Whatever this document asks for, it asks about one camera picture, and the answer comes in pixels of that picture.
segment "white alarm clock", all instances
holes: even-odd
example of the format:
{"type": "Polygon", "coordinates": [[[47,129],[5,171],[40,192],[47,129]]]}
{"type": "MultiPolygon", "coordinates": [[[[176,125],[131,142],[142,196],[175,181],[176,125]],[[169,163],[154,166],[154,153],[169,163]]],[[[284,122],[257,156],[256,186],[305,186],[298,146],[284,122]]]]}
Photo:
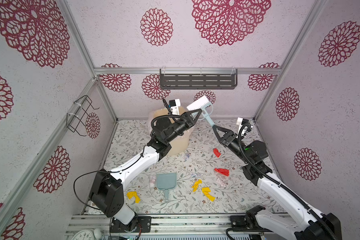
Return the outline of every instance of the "white alarm clock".
{"type": "Polygon", "coordinates": [[[86,229],[76,233],[72,240],[95,240],[95,236],[91,230],[86,229]]]}

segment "dustpan handle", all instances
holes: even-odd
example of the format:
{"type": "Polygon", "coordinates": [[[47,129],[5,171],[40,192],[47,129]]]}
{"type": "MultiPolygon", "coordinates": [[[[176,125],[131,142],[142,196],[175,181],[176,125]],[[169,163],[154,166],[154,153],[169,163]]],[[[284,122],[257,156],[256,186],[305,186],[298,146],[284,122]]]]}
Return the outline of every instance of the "dustpan handle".
{"type": "Polygon", "coordinates": [[[165,189],[165,190],[164,190],[165,203],[168,203],[168,197],[169,197],[169,190],[168,190],[168,189],[165,189]]]}

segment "yellow crumpled paper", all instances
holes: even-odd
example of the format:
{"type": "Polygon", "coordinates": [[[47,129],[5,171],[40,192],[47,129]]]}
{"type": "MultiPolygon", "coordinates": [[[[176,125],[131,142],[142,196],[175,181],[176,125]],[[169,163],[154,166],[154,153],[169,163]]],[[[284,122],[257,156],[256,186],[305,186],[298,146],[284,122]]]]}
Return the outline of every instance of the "yellow crumpled paper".
{"type": "Polygon", "coordinates": [[[133,191],[133,192],[128,192],[128,193],[127,193],[127,197],[128,197],[129,199],[135,197],[135,203],[137,203],[137,204],[138,204],[139,201],[140,201],[140,198],[139,198],[139,196],[137,195],[137,192],[135,192],[135,191],[133,191]]]}
{"type": "Polygon", "coordinates": [[[215,200],[215,197],[212,197],[209,193],[211,192],[211,190],[209,189],[209,187],[203,187],[202,188],[202,192],[204,195],[206,195],[207,198],[209,198],[209,200],[211,200],[212,202],[215,200]]]}
{"type": "Polygon", "coordinates": [[[200,179],[195,182],[195,184],[192,186],[194,192],[196,192],[197,188],[199,187],[199,184],[201,183],[202,181],[200,179]]]}

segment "red scrap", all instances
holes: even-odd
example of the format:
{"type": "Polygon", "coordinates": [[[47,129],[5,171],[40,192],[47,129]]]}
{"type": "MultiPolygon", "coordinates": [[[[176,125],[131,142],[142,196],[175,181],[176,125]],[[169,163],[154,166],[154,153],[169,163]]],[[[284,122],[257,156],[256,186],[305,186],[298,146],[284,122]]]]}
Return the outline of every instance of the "red scrap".
{"type": "Polygon", "coordinates": [[[222,175],[229,176],[229,170],[225,168],[215,168],[215,171],[221,173],[222,175]]]}
{"type": "Polygon", "coordinates": [[[221,156],[221,153],[219,153],[219,150],[217,150],[217,148],[215,148],[213,150],[213,153],[216,155],[216,157],[220,157],[221,156]]]}

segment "brush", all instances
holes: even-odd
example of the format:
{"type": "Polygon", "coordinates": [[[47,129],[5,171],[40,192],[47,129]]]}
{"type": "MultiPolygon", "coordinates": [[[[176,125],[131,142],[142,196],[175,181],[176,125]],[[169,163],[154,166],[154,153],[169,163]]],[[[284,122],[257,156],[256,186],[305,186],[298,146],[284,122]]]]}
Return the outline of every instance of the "brush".
{"type": "Polygon", "coordinates": [[[208,121],[208,123],[211,125],[211,127],[213,127],[215,125],[215,123],[212,121],[212,119],[209,116],[213,112],[213,105],[205,95],[202,96],[201,98],[197,99],[193,103],[189,104],[187,106],[187,109],[188,109],[188,111],[202,109],[203,118],[199,119],[199,120],[203,120],[205,118],[208,121]],[[212,106],[212,110],[210,113],[208,113],[206,111],[206,108],[209,106],[212,106]]]}

